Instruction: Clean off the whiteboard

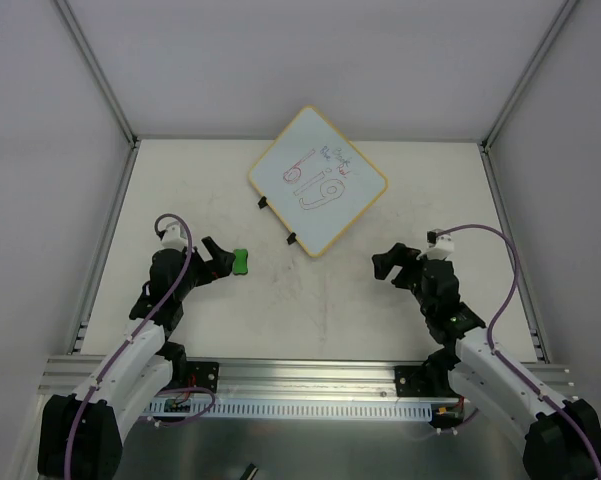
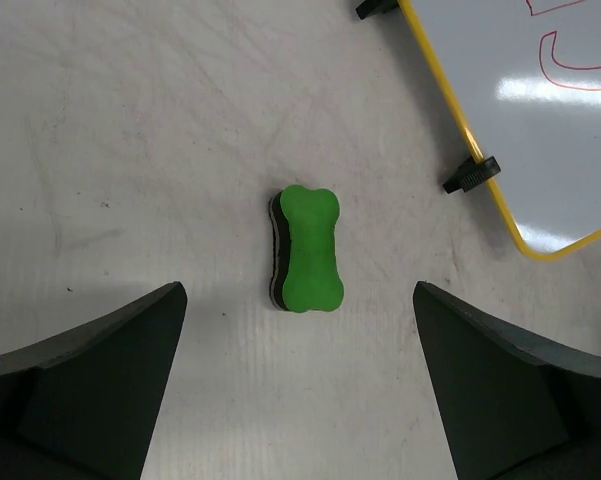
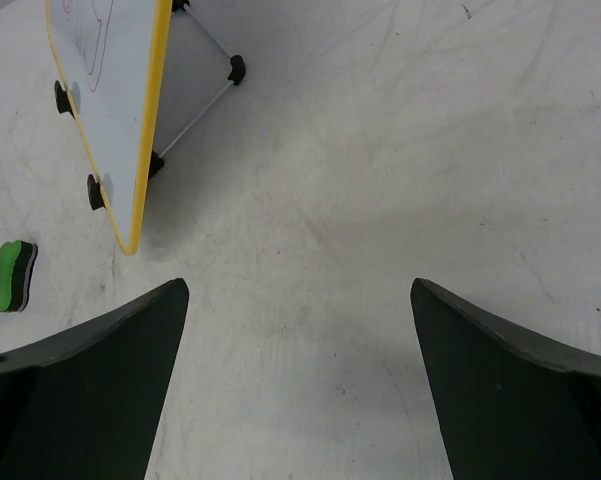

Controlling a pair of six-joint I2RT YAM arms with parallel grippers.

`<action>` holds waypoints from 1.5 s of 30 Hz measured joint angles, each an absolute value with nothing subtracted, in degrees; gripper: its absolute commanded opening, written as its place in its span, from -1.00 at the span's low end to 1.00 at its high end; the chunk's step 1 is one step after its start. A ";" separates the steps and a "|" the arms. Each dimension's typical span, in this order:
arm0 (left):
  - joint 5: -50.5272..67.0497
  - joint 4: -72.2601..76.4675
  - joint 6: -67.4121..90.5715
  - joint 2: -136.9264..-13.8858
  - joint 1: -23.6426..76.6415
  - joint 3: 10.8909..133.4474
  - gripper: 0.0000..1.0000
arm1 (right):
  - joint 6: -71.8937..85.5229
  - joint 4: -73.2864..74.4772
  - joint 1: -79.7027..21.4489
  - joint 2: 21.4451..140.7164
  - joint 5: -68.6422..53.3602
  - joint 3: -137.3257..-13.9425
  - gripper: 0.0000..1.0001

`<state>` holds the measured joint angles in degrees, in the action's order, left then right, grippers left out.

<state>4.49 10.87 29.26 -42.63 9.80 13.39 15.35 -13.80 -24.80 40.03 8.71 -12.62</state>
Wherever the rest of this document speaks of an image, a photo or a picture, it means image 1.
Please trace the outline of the green whiteboard eraser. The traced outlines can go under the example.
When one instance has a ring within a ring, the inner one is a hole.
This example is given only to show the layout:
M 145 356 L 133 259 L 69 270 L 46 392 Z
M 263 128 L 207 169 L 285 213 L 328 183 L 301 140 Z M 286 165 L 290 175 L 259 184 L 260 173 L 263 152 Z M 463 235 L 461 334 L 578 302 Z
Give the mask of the green whiteboard eraser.
M 232 273 L 236 276 L 248 274 L 248 250 L 239 248 L 233 251 L 234 261 L 232 265 Z

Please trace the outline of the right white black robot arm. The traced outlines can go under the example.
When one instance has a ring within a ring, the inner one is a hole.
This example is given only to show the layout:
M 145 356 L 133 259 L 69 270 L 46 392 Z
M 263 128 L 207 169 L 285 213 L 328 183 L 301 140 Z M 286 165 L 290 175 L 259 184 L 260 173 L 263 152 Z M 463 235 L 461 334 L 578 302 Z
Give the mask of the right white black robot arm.
M 461 397 L 518 449 L 531 479 L 601 479 L 601 426 L 584 399 L 569 400 L 515 360 L 460 298 L 453 264 L 395 244 L 373 255 L 374 276 L 416 299 L 440 350 L 413 373 L 397 376 L 400 393 Z

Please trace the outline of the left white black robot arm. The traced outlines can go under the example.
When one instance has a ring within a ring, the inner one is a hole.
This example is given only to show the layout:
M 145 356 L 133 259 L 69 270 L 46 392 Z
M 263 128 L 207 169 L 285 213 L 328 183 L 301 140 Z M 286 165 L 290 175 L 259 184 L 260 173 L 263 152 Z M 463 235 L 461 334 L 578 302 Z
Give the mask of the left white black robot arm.
M 50 479 L 111 479 L 134 424 L 146 418 L 155 427 L 164 421 L 146 416 L 161 393 L 209 397 L 215 392 L 194 379 L 183 345 L 170 336 L 183 318 L 183 303 L 196 287 L 232 273 L 235 255 L 216 242 L 202 240 L 210 257 L 184 240 L 170 240 L 151 258 L 149 278 L 129 313 L 118 347 L 67 395 L 52 395 L 44 405 L 37 471 Z

